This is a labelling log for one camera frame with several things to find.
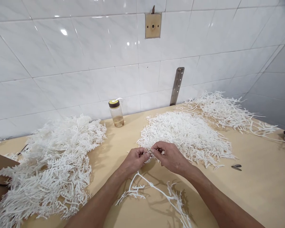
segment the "bottle cap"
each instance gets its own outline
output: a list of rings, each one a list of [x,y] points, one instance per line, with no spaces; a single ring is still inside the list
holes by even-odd
[[[119,100],[110,100],[109,107],[110,108],[118,108],[120,105]]]

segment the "forearm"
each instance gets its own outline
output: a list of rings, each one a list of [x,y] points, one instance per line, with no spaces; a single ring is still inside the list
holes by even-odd
[[[65,228],[102,228],[118,190],[126,178],[127,175],[122,170],[117,169],[92,199],[70,218]]]
[[[198,191],[214,215],[219,227],[264,228],[258,221],[216,188],[197,167],[191,166],[183,176]]]

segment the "plastic bottle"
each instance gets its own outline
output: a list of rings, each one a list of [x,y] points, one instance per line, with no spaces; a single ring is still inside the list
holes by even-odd
[[[122,127],[124,125],[124,116],[119,100],[110,100],[109,107],[115,127]]]

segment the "left hand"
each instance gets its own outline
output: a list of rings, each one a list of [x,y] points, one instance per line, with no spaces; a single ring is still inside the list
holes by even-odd
[[[147,153],[147,150],[143,147],[131,149],[118,170],[124,173],[126,177],[129,177],[143,167],[144,162],[146,162],[150,156],[151,153]]]

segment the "right hand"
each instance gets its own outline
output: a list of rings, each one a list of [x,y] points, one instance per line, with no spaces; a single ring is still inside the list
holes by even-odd
[[[151,147],[151,153],[173,173],[183,176],[192,164],[182,155],[173,143],[159,141]]]

